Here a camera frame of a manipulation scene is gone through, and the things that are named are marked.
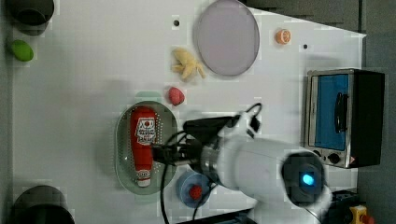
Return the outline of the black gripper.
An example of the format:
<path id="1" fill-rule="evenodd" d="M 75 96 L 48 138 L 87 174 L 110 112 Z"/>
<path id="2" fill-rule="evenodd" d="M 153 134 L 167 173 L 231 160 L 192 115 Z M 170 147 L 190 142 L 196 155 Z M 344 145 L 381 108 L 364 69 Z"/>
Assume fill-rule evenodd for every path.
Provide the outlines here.
<path id="1" fill-rule="evenodd" d="M 197 164 L 201 159 L 202 150 L 202 144 L 193 139 L 151 146 L 153 160 L 168 165 Z"/>

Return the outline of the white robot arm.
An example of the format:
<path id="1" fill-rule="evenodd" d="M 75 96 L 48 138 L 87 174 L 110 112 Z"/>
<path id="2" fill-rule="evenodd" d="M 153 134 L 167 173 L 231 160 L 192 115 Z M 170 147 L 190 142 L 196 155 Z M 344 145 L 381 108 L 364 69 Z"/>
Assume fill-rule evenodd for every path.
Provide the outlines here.
<path id="1" fill-rule="evenodd" d="M 303 147 L 260 138 L 255 115 L 188 120 L 178 139 L 153 144 L 153 159 L 188 164 L 210 182 L 238 190 L 256 201 L 247 215 L 253 224 L 321 224 L 332 203 L 326 169 Z"/>

